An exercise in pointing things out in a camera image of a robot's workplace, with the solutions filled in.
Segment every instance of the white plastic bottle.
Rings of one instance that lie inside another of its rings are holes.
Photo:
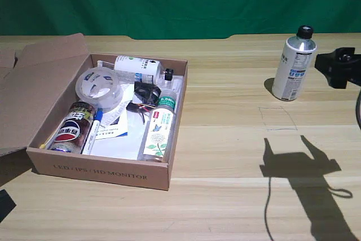
[[[138,160],[166,161],[173,133],[176,99],[177,94],[174,91],[162,90],[158,106],[150,112]]]
[[[275,97],[292,101],[299,97],[307,70],[316,51],[312,27],[302,25],[296,36],[286,40],[272,86]]]

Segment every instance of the tape roll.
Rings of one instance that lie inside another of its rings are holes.
[[[79,76],[75,91],[83,102],[103,112],[114,109],[123,96],[118,75],[105,67],[89,69]]]

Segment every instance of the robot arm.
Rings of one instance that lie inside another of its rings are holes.
[[[315,68],[326,76],[328,85],[345,89],[350,81],[361,86],[361,55],[355,54],[354,47],[341,47],[332,53],[318,54]],[[361,91],[356,102],[356,119],[361,129]]]

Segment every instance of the bottle label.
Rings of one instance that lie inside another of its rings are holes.
[[[173,110],[175,108],[175,100],[172,97],[161,97],[158,102],[158,106],[165,105],[171,107]]]
[[[159,108],[152,111],[149,123],[145,155],[163,157],[167,150],[168,138],[174,114],[166,108]]]

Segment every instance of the pen cap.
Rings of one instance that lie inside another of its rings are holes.
[[[94,120],[95,121],[101,121],[103,117],[103,111],[102,110],[98,110],[95,114]]]

